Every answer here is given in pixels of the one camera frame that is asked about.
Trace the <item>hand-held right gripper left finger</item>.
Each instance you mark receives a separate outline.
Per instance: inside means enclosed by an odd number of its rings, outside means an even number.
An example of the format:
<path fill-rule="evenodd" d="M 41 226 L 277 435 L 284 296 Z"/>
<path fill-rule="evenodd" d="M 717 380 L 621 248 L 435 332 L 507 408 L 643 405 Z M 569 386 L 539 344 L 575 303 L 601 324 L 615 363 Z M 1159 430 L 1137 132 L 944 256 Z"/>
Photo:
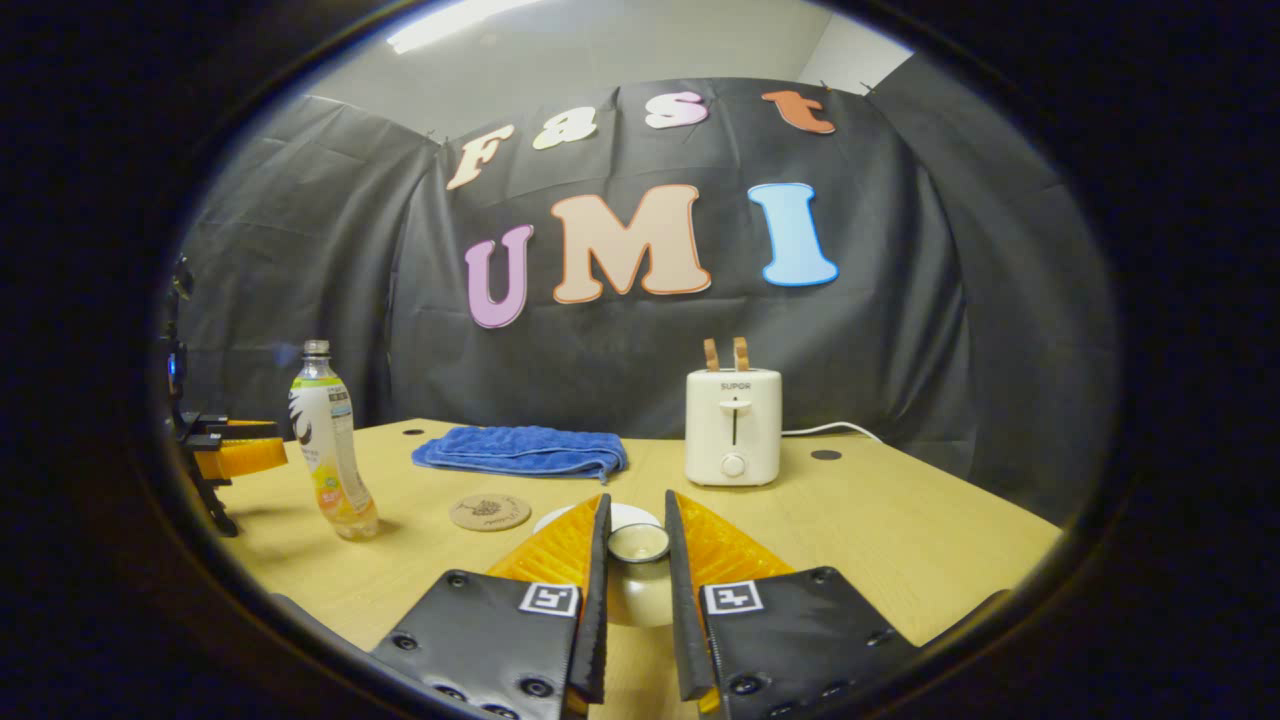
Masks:
<path fill-rule="evenodd" d="M 486 571 L 444 571 L 374 659 L 481 717 L 585 719 L 605 694 L 611 497 L 594 496 Z"/>

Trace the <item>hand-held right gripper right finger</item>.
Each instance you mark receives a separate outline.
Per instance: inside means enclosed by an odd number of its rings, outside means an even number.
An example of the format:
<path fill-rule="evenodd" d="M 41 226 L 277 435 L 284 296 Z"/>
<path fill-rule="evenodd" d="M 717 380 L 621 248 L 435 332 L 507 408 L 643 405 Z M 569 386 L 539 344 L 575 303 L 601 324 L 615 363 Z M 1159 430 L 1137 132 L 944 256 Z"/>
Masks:
<path fill-rule="evenodd" d="M 704 719 L 827 719 L 920 650 L 832 566 L 794 569 L 698 501 L 666 493 L 682 700 Z"/>

